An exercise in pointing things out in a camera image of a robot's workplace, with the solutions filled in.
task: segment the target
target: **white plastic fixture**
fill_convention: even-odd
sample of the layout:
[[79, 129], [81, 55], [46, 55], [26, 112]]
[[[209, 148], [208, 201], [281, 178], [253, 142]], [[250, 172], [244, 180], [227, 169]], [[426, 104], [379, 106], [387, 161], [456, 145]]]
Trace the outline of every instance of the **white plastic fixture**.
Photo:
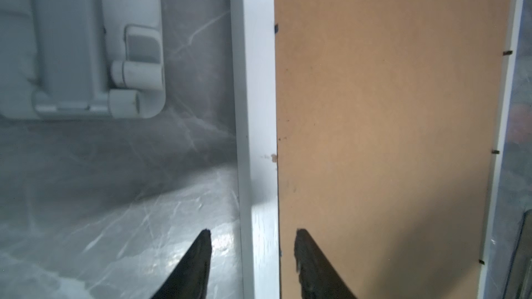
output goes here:
[[0, 115], [149, 118], [163, 67], [161, 0], [0, 0]]

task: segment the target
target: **frame backing board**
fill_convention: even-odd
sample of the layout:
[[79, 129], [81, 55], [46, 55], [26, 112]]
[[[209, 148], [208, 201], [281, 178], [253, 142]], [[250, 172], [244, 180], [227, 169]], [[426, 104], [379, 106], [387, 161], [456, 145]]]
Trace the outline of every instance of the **frame backing board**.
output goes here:
[[512, 0], [275, 0], [282, 294], [472, 298]]

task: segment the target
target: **white picture frame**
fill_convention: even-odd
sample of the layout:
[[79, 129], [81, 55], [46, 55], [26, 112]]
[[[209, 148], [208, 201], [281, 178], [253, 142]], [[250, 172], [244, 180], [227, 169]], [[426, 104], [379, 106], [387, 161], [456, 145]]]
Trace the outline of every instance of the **white picture frame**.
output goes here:
[[[478, 299], [489, 268], [495, 205], [510, 108], [523, 0], [511, 0], [494, 153], [490, 169]], [[231, 0], [238, 187], [245, 299], [280, 297], [274, 0]]]

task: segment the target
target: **marble floor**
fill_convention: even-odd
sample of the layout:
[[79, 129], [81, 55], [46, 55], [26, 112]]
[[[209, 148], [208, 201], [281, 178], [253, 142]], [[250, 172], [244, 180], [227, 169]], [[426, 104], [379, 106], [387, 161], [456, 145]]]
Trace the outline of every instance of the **marble floor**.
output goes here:
[[147, 120], [0, 119], [0, 297], [148, 299], [203, 228], [208, 298], [242, 298], [229, 0], [162, 0]]

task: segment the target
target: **gray marble surface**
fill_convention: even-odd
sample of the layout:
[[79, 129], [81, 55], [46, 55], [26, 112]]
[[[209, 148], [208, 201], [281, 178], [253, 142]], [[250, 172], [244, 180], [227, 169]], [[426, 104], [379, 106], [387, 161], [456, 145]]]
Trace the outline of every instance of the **gray marble surface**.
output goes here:
[[0, 297], [150, 298], [203, 228], [208, 298], [241, 298], [229, 0], [162, 0], [147, 120], [0, 119]]
[[525, 0], [491, 240], [486, 299], [501, 299], [523, 214], [532, 209], [532, 0]]

